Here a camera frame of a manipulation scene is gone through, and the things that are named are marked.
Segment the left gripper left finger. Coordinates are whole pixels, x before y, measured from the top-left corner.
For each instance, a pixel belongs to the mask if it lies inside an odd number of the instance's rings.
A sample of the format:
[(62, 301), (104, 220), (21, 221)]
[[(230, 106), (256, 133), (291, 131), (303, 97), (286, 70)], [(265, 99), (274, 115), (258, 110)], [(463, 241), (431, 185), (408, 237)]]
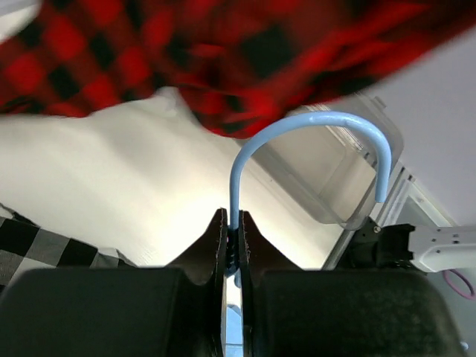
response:
[(26, 271), (1, 295), (1, 354), (222, 356), (227, 221), (160, 268)]

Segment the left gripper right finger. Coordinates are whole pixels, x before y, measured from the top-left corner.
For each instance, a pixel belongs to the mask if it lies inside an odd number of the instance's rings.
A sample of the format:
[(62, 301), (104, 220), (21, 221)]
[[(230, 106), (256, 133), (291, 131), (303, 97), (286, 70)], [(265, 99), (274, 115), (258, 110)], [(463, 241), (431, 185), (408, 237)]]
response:
[(240, 214), (245, 356), (464, 356), (439, 292), (414, 265), (409, 224), (368, 221), (333, 270), (298, 267)]

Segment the black white plaid shirt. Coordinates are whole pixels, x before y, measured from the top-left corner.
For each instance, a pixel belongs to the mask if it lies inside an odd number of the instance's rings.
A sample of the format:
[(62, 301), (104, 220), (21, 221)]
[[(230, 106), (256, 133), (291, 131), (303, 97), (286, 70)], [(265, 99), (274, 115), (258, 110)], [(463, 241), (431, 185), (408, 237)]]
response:
[(134, 263), (116, 248), (98, 248), (47, 231), (1, 206), (1, 289), (28, 270), (75, 266), (117, 268)]

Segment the blue wire hanger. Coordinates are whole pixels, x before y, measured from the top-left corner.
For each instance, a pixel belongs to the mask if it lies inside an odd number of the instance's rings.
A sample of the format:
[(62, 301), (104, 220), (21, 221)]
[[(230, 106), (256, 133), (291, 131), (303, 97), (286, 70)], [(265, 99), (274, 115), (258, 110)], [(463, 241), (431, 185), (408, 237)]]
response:
[(231, 167), (229, 179), (229, 224), (226, 248), (225, 277), (234, 276), (239, 270), (238, 230), (239, 194), (242, 171), (252, 155), (270, 140), (287, 132), (308, 126), (337, 126), (353, 129), (366, 136), (373, 144), (377, 156), (375, 201), (386, 200), (390, 179), (392, 152), (385, 134), (370, 121), (344, 112), (307, 112), (283, 118), (259, 131), (244, 144)]

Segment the red black plaid shirt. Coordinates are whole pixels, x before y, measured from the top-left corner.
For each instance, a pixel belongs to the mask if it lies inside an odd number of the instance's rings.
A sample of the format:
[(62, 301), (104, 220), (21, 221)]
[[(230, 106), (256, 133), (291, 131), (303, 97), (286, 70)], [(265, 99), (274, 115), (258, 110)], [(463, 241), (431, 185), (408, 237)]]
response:
[(172, 86), (249, 138), (474, 26), (473, 1), (44, 1), (1, 44), (1, 113), (85, 117)]

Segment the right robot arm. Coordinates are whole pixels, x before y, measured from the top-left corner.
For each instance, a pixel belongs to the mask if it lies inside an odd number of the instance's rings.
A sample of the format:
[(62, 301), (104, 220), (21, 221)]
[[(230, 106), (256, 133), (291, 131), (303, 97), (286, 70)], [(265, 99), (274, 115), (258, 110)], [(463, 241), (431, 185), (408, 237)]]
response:
[(406, 269), (436, 273), (475, 267), (475, 226), (378, 226), (367, 219), (344, 250), (337, 268)]

